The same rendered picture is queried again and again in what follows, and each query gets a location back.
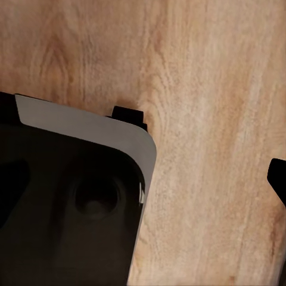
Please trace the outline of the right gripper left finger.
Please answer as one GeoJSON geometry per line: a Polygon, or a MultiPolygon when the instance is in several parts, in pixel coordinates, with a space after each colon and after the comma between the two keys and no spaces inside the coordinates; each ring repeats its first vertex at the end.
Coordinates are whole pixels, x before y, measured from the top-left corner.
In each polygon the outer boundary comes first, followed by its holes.
{"type": "Polygon", "coordinates": [[[31,181],[25,158],[0,165],[0,230],[31,181]]]}

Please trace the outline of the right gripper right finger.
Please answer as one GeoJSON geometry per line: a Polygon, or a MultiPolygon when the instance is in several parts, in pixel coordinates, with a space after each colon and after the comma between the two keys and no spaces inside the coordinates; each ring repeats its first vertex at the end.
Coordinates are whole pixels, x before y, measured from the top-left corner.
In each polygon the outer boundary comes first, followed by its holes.
{"type": "Polygon", "coordinates": [[[268,168],[267,180],[286,206],[286,161],[273,158],[268,168]]]}

